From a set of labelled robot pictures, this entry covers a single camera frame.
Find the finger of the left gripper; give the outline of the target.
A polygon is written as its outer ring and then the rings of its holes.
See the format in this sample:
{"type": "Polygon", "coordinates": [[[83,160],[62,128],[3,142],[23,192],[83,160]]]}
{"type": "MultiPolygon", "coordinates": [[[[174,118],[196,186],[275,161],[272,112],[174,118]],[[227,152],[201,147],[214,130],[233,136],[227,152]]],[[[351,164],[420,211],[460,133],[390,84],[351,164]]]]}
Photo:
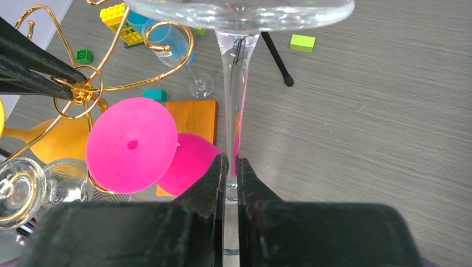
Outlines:
{"type": "Polygon", "coordinates": [[[81,72],[37,46],[3,18],[1,18],[1,55],[29,70],[73,82],[86,81],[81,72]]]}
{"type": "Polygon", "coordinates": [[[2,95],[42,95],[73,100],[73,93],[19,63],[1,55],[2,95]]]}

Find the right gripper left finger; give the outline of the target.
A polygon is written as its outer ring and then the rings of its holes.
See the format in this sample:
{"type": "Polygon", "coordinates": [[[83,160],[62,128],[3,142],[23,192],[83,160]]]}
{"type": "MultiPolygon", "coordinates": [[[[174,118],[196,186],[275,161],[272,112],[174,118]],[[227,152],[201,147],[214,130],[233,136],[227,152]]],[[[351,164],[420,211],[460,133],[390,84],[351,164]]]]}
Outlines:
{"type": "Polygon", "coordinates": [[[35,228],[19,266],[221,266],[228,160],[169,202],[71,202],[35,228]]]}

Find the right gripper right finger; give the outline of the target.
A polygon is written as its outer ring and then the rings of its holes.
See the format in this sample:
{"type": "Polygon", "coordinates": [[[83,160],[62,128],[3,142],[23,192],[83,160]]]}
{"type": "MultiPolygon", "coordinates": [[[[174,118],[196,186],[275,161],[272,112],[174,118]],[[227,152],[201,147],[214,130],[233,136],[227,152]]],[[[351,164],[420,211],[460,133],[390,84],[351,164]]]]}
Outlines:
{"type": "Polygon", "coordinates": [[[237,171],[241,266],[421,266],[406,221],[391,206],[289,202],[256,175],[237,171]]]}

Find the orange plastic goblet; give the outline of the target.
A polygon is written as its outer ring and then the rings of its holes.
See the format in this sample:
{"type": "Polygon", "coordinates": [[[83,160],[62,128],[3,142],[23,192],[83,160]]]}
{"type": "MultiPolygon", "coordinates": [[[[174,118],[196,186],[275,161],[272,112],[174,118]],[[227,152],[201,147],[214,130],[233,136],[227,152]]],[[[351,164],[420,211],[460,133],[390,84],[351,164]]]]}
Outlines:
{"type": "Polygon", "coordinates": [[[85,104],[85,113],[82,117],[69,119],[59,115],[33,128],[15,129],[5,127],[6,112],[4,104],[1,103],[1,136],[25,142],[17,152],[7,156],[1,155],[1,163],[19,157],[26,150],[31,150],[45,164],[62,158],[84,160],[86,141],[94,123],[90,110],[95,106],[99,106],[101,112],[108,109],[106,101],[98,100],[92,105],[85,104]]]}

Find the pink plastic goblet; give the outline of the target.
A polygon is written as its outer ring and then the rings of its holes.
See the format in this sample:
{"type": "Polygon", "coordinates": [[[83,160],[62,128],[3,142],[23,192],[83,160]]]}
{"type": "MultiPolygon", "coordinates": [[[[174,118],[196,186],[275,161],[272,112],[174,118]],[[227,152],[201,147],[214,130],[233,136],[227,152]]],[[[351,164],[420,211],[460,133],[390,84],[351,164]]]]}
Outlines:
{"type": "Polygon", "coordinates": [[[107,191],[133,194],[158,185],[181,195],[220,154],[217,114],[214,100],[122,100],[94,123],[85,146],[86,165],[107,191]]]}

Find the clear stemless wine glass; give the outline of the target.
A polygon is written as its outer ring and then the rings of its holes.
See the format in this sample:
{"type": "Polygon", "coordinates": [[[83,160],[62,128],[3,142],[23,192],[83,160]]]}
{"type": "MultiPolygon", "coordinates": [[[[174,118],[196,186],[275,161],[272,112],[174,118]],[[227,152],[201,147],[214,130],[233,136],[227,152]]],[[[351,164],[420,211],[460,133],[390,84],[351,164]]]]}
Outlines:
{"type": "Polygon", "coordinates": [[[82,161],[59,159],[42,167],[26,157],[7,160],[1,164],[1,229],[20,227],[58,204],[88,202],[93,193],[82,161]]]}

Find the tall clear flute glass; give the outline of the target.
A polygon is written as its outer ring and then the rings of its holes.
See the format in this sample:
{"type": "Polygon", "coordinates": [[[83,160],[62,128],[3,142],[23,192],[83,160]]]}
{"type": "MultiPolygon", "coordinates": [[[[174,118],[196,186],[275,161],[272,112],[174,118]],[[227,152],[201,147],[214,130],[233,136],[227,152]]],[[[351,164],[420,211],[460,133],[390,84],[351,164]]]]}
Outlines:
{"type": "Polygon", "coordinates": [[[145,17],[215,31],[222,56],[228,173],[225,179],[223,265],[239,266],[237,162],[249,62],[261,32],[331,25],[354,1],[127,1],[145,17]]]}

